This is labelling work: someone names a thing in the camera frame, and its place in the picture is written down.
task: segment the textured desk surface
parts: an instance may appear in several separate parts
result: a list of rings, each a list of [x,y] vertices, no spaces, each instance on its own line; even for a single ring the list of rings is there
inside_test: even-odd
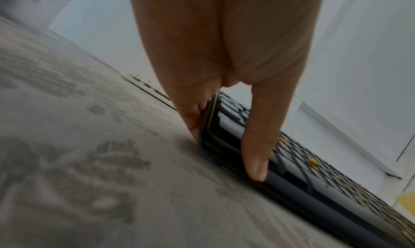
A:
[[[0,248],[346,247],[207,162],[170,107],[0,21]]]

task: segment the yellow crumb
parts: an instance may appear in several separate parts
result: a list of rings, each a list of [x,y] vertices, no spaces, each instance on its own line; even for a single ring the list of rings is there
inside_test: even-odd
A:
[[[308,157],[308,161],[310,162],[312,166],[316,166],[316,167],[320,166],[320,163],[314,158]]]

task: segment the black keyboard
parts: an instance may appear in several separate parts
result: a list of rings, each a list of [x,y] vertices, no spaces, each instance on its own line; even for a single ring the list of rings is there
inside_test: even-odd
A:
[[[415,247],[412,222],[284,133],[265,182],[250,180],[240,154],[248,116],[223,92],[209,101],[199,144],[217,164],[353,247]]]

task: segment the skin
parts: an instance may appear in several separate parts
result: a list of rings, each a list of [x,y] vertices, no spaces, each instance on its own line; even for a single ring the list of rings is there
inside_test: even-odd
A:
[[[252,86],[241,149],[254,180],[265,180],[321,1],[131,0],[157,78],[195,139],[209,98]]]

